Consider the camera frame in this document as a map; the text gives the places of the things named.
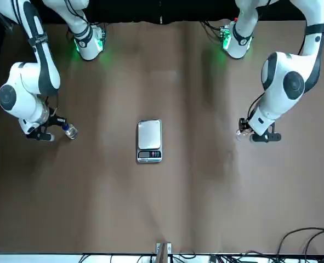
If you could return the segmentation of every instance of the green led light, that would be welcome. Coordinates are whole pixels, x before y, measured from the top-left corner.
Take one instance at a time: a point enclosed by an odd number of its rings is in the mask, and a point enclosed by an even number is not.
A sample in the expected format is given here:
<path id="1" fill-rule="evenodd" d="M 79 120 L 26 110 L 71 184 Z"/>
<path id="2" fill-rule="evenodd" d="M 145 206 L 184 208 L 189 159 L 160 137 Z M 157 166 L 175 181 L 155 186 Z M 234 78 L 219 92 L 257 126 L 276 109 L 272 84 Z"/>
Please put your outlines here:
<path id="1" fill-rule="evenodd" d="M 74 39 L 74 43 L 75 43 L 75 46 L 76 46 L 76 51 L 78 51 L 78 52 L 80 53 L 80 51 L 79 51 L 79 46 L 78 46 L 78 44 L 76 43 L 75 39 Z"/>
<path id="2" fill-rule="evenodd" d="M 231 41 L 231 36 L 228 35 L 224 38 L 223 40 L 223 49 L 227 50 L 229 45 L 230 45 L 230 41 Z"/>
<path id="3" fill-rule="evenodd" d="M 249 50 L 249 47 L 251 46 L 251 41 L 252 41 L 252 37 L 249 39 L 248 41 L 248 46 L 247 46 L 247 50 Z"/>
<path id="4" fill-rule="evenodd" d="M 96 43 L 97 48 L 99 50 L 103 50 L 103 42 L 102 42 L 102 39 L 95 39 L 95 43 Z"/>

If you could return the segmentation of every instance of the small bottle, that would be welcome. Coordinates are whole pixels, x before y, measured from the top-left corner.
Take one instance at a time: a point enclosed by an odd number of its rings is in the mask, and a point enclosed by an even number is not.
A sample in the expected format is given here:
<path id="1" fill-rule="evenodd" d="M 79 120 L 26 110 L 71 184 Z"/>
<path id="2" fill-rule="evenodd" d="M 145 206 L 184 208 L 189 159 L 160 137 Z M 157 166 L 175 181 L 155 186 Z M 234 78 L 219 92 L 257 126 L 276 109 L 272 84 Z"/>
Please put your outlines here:
<path id="1" fill-rule="evenodd" d="M 71 140 L 74 140 L 78 136 L 78 130 L 77 128 L 74 127 L 73 124 L 67 123 L 64 127 L 63 130 L 65 132 L 65 135 Z"/>

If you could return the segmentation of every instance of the metal stand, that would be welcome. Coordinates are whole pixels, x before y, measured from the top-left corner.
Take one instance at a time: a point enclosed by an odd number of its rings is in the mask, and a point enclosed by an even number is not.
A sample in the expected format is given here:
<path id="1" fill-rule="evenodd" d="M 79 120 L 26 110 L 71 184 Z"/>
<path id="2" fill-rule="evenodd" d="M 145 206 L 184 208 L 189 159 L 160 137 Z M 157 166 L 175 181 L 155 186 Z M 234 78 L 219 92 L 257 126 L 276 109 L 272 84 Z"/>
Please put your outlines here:
<path id="1" fill-rule="evenodd" d="M 168 263 L 168 243 L 161 243 L 157 258 L 156 258 L 156 263 Z"/>

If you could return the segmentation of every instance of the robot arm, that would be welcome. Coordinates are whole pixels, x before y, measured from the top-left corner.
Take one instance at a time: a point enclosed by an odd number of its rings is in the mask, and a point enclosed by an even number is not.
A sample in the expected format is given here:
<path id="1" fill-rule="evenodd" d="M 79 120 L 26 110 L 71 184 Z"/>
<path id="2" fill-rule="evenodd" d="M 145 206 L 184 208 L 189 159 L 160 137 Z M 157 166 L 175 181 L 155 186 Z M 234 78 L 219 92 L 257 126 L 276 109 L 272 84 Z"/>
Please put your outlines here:
<path id="1" fill-rule="evenodd" d="M 78 51 L 82 58 L 94 59 L 103 50 L 104 30 L 90 24 L 81 10 L 89 0 L 43 1 L 68 23 L 79 43 Z M 0 21 L 11 30 L 8 19 L 24 28 L 37 62 L 17 62 L 11 67 L 7 82 L 0 88 L 1 107 L 19 119 L 28 138 L 52 141 L 54 137 L 47 133 L 47 127 L 58 125 L 70 139 L 75 139 L 75 127 L 65 118 L 58 117 L 55 110 L 37 97 L 38 94 L 57 95 L 60 76 L 36 8 L 29 0 L 0 0 Z"/>
<path id="2" fill-rule="evenodd" d="M 56 95 L 60 76 L 41 19 L 30 1 L 0 0 L 0 13 L 24 28 L 37 60 L 36 63 L 15 63 L 8 80 L 0 88 L 1 107 L 17 117 L 23 132 L 30 134 L 49 117 L 49 108 L 37 94 Z M 44 136 L 46 140 L 53 139 L 50 134 L 47 135 Z"/>
<path id="3" fill-rule="evenodd" d="M 268 129 L 274 127 L 274 122 L 284 113 L 290 110 L 303 96 L 303 94 L 314 87 L 320 74 L 320 58 L 324 40 L 324 0 L 291 0 L 291 2 L 304 14 L 306 18 L 306 29 L 304 46 L 301 55 L 286 54 L 282 52 L 272 53 L 265 61 L 262 68 L 263 96 L 250 112 L 247 119 L 241 118 L 239 122 L 239 133 L 243 131 L 254 132 L 252 140 L 269 142 L 279 141 L 279 134 L 270 133 Z M 244 56 L 249 45 L 245 41 L 238 42 L 245 36 L 238 37 L 239 32 L 249 33 L 247 28 L 237 28 L 235 41 L 228 46 L 229 55 L 236 57 Z M 251 23 L 248 26 L 241 23 L 242 27 L 254 27 Z"/>

